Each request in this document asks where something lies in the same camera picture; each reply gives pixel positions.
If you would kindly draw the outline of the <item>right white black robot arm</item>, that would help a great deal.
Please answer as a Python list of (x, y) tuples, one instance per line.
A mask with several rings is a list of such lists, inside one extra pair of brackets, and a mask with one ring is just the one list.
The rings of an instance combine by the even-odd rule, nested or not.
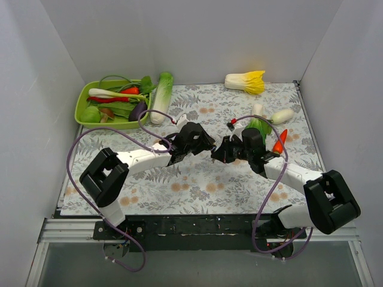
[(245, 160), (256, 174), (305, 196), (304, 205), (284, 207), (273, 213), (270, 229), (277, 237), (282, 238), (293, 228), (303, 227), (331, 234), (361, 215), (356, 199), (339, 172), (322, 173), (286, 163), (280, 155), (266, 149), (255, 128), (244, 129), (240, 136), (224, 137), (211, 157), (226, 164)]

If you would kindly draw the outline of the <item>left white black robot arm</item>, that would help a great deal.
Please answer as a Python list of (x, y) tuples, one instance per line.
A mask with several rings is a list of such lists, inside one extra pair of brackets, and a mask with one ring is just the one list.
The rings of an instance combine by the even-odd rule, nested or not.
[(127, 224), (118, 196), (126, 178), (179, 163), (190, 153), (197, 155), (213, 149), (214, 144), (215, 140), (200, 124), (188, 122), (178, 132), (161, 138), (153, 146), (127, 152), (102, 149), (81, 174), (79, 182), (108, 223), (108, 234), (121, 239), (127, 233)]

